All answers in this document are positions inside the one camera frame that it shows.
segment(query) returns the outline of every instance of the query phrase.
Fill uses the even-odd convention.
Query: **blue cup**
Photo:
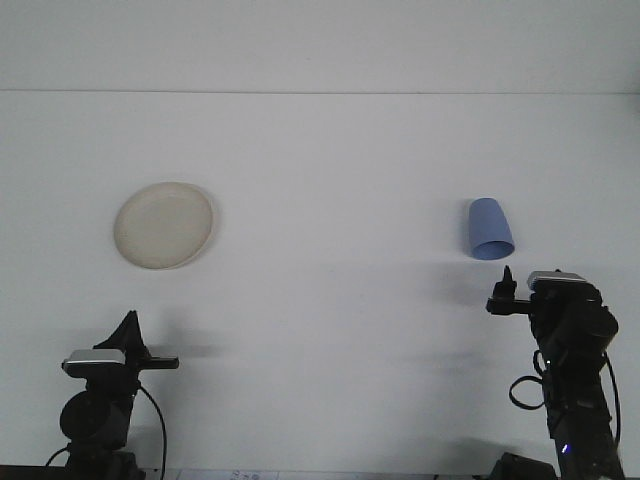
[[[507,218],[494,198],[479,198],[469,207],[469,244],[471,255],[478,260],[497,260],[513,253]]]

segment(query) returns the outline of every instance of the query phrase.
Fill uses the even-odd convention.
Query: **cup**
[[[479,198],[469,206],[469,244],[478,260],[497,260],[513,253],[515,244],[500,204]]]

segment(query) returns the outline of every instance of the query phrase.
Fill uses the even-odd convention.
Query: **white plate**
[[[114,226],[118,251],[144,268],[174,268],[200,252],[213,228],[209,199],[193,185],[158,183],[120,209]]]

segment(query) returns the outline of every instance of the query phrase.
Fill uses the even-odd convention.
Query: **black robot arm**
[[[578,275],[533,272],[528,284],[533,291],[530,300],[516,300],[516,282],[506,267],[487,310],[494,315],[529,316],[544,360],[540,383],[561,476],[565,480],[624,479],[600,381],[606,348],[618,332],[618,323],[602,305],[600,292]],[[509,463],[505,458],[501,462]],[[492,476],[508,478],[496,469]]]

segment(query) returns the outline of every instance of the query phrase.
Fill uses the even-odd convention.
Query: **upside-down cup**
[[[515,244],[500,204],[479,198],[469,207],[469,244],[478,260],[497,260],[513,253]]]

